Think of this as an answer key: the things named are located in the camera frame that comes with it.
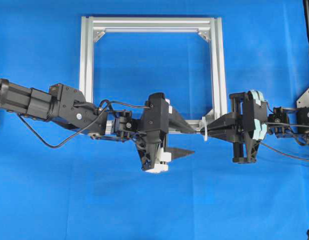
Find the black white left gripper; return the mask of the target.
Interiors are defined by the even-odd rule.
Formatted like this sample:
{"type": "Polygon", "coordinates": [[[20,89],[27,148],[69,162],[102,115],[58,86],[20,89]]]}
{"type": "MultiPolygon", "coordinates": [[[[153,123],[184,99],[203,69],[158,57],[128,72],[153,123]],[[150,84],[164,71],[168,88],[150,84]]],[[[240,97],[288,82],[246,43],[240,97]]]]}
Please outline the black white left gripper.
{"type": "Polygon", "coordinates": [[[168,162],[186,157],[193,150],[169,147],[165,152],[165,140],[169,128],[182,134],[194,134],[196,130],[166,100],[162,92],[153,93],[145,102],[137,126],[136,148],[141,169],[147,173],[159,174],[168,171],[168,162]]]}

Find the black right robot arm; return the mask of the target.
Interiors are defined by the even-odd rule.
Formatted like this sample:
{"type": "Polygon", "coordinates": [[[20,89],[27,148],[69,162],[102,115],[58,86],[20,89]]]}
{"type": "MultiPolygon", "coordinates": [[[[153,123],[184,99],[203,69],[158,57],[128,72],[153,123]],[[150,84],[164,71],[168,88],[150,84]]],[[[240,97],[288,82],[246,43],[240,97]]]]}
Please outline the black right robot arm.
{"type": "Polygon", "coordinates": [[[211,123],[203,123],[199,129],[205,138],[232,143],[234,163],[255,163],[266,135],[291,138],[300,146],[309,146],[309,106],[270,109],[257,90],[233,93],[229,98],[231,111],[211,123]]]}

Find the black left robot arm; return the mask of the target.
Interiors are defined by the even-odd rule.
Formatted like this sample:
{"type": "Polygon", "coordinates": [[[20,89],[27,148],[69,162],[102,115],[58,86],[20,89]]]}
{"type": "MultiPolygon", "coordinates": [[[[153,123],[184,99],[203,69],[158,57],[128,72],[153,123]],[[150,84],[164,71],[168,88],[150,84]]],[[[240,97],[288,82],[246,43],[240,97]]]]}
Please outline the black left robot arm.
{"type": "Polygon", "coordinates": [[[115,110],[113,104],[107,99],[99,105],[87,102],[81,91],[61,83],[44,92],[0,78],[0,109],[16,113],[21,120],[54,122],[75,135],[88,135],[94,140],[133,141],[145,172],[166,172],[171,161],[192,153],[168,146],[170,129],[183,134],[193,134],[195,130],[163,93],[149,96],[141,106],[139,119],[133,118],[131,104],[125,104],[123,110],[115,110]]]}

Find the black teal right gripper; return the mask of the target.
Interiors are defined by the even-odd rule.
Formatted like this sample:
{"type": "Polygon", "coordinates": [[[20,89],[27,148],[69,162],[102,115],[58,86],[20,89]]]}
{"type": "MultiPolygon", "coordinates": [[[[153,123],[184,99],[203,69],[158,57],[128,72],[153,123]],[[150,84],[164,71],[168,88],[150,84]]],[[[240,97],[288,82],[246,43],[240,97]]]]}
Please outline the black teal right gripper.
{"type": "Polygon", "coordinates": [[[234,163],[255,163],[259,145],[268,130],[267,101],[258,90],[232,93],[229,98],[232,112],[209,123],[207,135],[233,143],[234,163]]]}

